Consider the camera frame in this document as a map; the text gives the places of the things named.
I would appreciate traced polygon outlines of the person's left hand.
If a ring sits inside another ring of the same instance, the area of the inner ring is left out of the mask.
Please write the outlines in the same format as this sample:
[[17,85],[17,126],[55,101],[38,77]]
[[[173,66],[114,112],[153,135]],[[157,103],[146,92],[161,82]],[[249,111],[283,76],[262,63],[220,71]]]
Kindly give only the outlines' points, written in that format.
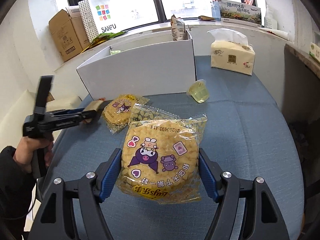
[[17,145],[13,159],[24,172],[31,173],[31,161],[34,151],[40,148],[47,148],[44,160],[46,166],[49,167],[54,156],[52,152],[53,145],[54,138],[52,135],[50,136],[50,139],[32,139],[29,137],[22,137]]

